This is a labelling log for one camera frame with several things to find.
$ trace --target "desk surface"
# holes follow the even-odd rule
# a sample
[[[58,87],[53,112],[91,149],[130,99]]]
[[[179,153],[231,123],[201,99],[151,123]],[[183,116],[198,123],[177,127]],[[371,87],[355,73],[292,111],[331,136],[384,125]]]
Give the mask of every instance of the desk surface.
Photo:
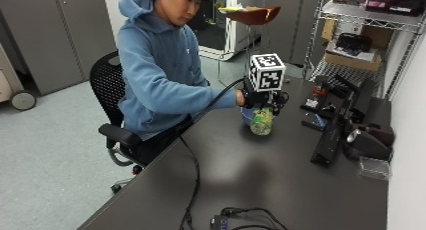
[[[340,152],[328,169],[308,161],[320,133],[300,125],[298,106],[310,89],[298,79],[283,86],[290,101],[266,137],[251,134],[237,108],[211,111],[186,131],[201,168],[197,230],[209,229],[223,207],[263,207],[290,230],[386,229],[387,182],[360,177]],[[371,118],[388,124],[387,101],[374,99]],[[79,229],[178,229],[194,184],[190,154],[175,141]],[[242,214],[229,226],[270,225],[262,216]]]

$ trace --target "black cable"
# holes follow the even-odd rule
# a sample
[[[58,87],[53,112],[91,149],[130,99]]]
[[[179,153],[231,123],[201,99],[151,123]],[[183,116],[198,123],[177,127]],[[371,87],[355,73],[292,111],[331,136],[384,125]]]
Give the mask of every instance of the black cable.
[[[189,204],[186,206],[186,209],[185,209],[185,214],[183,214],[183,217],[182,217],[182,220],[181,220],[181,225],[179,225],[179,230],[183,229],[183,223],[185,223],[185,220],[186,220],[186,224],[187,224],[187,227],[190,230],[193,230],[193,226],[191,226],[191,215],[190,215],[190,208],[194,204],[194,201],[195,201],[195,197],[197,197],[197,193],[198,193],[198,189],[199,189],[199,165],[198,165],[198,160],[197,160],[197,157],[195,157],[195,154],[191,150],[191,148],[189,147],[185,139],[182,138],[182,136],[179,135],[178,138],[181,139],[182,143],[185,144],[186,146],[186,149],[193,157],[193,160],[194,160],[194,164],[195,164],[195,171],[197,171],[197,179],[195,179],[195,187],[194,187],[194,191],[191,193],[191,196],[190,196],[190,201],[189,201]]]
[[[253,224],[253,225],[243,225],[243,226],[239,226],[239,227],[233,228],[231,230],[238,230],[238,229],[245,229],[245,228],[263,228],[263,229],[267,229],[267,230],[279,230],[279,229],[276,229],[276,228],[270,228],[270,227],[267,227],[267,226],[255,225],[255,224]]]
[[[239,83],[243,79],[238,79],[237,81],[234,81],[231,84],[229,84],[226,86],[226,88],[221,91],[221,93],[215,96],[215,98],[211,100],[211,102],[209,103],[209,105],[205,107],[205,109],[197,114],[197,116],[193,117],[193,121],[189,121],[187,123],[182,124],[182,126],[179,126],[175,131],[178,132],[178,138],[181,139],[191,157],[193,157],[193,160],[194,160],[194,165],[195,165],[195,172],[197,172],[197,179],[195,179],[195,187],[194,187],[194,190],[193,190],[193,193],[191,193],[191,197],[190,197],[190,201],[189,201],[189,204],[185,208],[185,214],[182,216],[182,219],[181,219],[181,224],[179,224],[179,230],[183,230],[183,223],[186,221],[186,225],[189,227],[190,230],[194,230],[193,226],[191,226],[191,215],[190,215],[190,209],[191,209],[191,206],[194,204],[194,201],[195,201],[195,197],[197,197],[197,194],[198,194],[198,189],[199,189],[199,182],[201,182],[201,177],[199,177],[199,164],[198,164],[198,160],[197,160],[197,157],[195,157],[195,154],[191,150],[191,148],[189,147],[185,139],[182,138],[181,136],[181,129],[183,129],[185,127],[187,127],[189,124],[191,124],[191,122],[195,122],[211,109],[214,103],[218,101],[218,99],[223,96],[223,94],[229,91],[229,89],[237,85],[237,83]],[[254,211],[254,210],[261,210],[263,211],[268,217],[271,218],[271,220],[279,224],[279,226],[282,227],[283,230],[287,230],[287,228],[283,226],[283,224],[278,221],[278,219],[274,217],[274,215],[270,213],[270,211],[265,208],[249,208],[249,209],[242,209],[242,208],[231,208],[231,207],[227,207],[227,208],[223,208],[222,211],[221,211],[221,215],[230,215],[233,213],[241,213],[241,212],[249,212],[249,211]],[[268,230],[279,230],[279,229],[275,229],[275,228],[268,228],[267,226],[263,226],[263,225],[243,225],[243,226],[239,226],[237,228],[233,228],[231,230],[238,230],[238,229],[245,229],[245,228],[253,228],[253,227],[257,227],[257,228],[263,228],[263,229],[268,229]]]
[[[218,101],[218,99],[225,95],[225,93],[229,91],[229,89],[231,87],[234,87],[239,82],[243,81],[243,78],[238,79],[237,81],[234,81],[231,84],[229,84],[225,89],[219,92],[219,94],[215,96],[215,98],[211,100],[211,102],[209,103],[209,105],[203,108],[203,110],[197,114],[197,116],[194,116],[191,118],[191,121],[186,122],[185,124],[182,124],[175,130],[179,131],[181,129],[185,129],[186,127],[189,127],[189,125],[195,122],[197,120],[201,119],[201,117],[211,110],[211,107],[214,105],[214,103]]]
[[[283,224],[279,222],[279,220],[275,218],[275,216],[271,214],[271,212],[265,209],[265,208],[259,208],[259,207],[254,207],[254,208],[233,208],[233,207],[226,207],[222,209],[221,211],[221,215],[223,216],[229,216],[231,214],[237,214],[237,213],[242,213],[242,212],[249,212],[249,211],[263,211],[268,217],[271,218],[271,220],[279,224],[279,226],[282,227],[283,230],[287,230],[287,228],[283,226]]]
[[[191,206],[194,204],[194,201],[195,201],[195,196],[197,196],[197,193],[198,193],[198,188],[199,188],[199,165],[198,165],[198,160],[197,160],[197,157],[195,157],[195,154],[193,152],[193,150],[190,149],[185,139],[182,138],[181,136],[181,129],[185,129],[189,124],[191,124],[191,122],[195,122],[211,109],[214,103],[218,101],[218,99],[223,96],[223,94],[229,91],[229,89],[237,85],[237,83],[242,82],[243,79],[238,79],[237,81],[234,81],[231,84],[229,84],[225,89],[219,92],[219,94],[215,96],[215,98],[211,100],[211,102],[209,103],[209,105],[205,107],[205,109],[197,114],[197,116],[193,117],[193,121],[189,121],[186,122],[185,124],[182,124],[177,129],[175,131],[178,132],[178,138],[181,139],[183,145],[186,146],[186,149],[190,153],[190,155],[193,156],[193,160],[194,160],[194,164],[195,164],[195,171],[197,171],[197,179],[195,179],[195,187],[194,187],[194,191],[191,193],[191,197],[190,197],[190,201],[189,201],[189,204],[187,204],[187,207],[185,209],[185,214],[183,214],[183,217],[182,217],[182,220],[181,220],[181,224],[179,224],[179,230],[183,230],[183,223],[185,223],[185,220],[186,220],[186,224],[187,224],[187,227],[190,230],[194,230],[193,226],[191,226],[191,215],[190,215],[190,209],[191,209]]]

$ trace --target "jeans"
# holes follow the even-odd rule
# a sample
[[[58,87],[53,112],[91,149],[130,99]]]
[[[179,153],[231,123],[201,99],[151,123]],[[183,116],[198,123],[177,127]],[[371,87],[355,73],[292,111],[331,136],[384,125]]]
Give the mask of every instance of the jeans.
[[[191,118],[190,115],[187,115],[183,121],[145,140],[135,152],[137,160],[147,165],[178,138],[178,136],[186,131],[191,124]]]

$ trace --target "wall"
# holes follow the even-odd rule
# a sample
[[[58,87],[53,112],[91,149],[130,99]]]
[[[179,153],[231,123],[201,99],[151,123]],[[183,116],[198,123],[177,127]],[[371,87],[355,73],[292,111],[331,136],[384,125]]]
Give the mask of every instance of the wall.
[[[398,70],[398,66],[399,66],[399,63],[400,63],[400,60],[403,57],[403,53],[407,49],[410,40],[412,38],[412,33],[396,32],[394,38],[395,38],[395,41],[394,41],[392,45],[390,46],[391,51],[390,51],[388,57],[387,57],[384,90],[387,90],[387,88],[391,84],[394,73]]]
[[[426,40],[420,40],[392,98],[396,139],[388,185],[387,230],[426,229]]]
[[[109,13],[111,31],[114,34],[114,39],[117,39],[117,32],[119,27],[122,26],[125,17],[119,14],[118,0],[105,0],[105,1],[106,1],[107,13]]]

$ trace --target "young man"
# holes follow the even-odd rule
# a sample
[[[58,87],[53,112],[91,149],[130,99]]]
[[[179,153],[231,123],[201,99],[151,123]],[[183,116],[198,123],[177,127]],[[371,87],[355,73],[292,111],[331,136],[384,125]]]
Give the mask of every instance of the young man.
[[[175,127],[190,121],[190,115],[202,111],[221,92],[207,86],[197,39],[185,25],[201,1],[119,0],[127,20],[117,43],[125,81],[118,107],[125,129],[143,140],[137,155],[146,164],[178,137]],[[213,108],[235,105],[243,105],[239,90],[227,91]]]

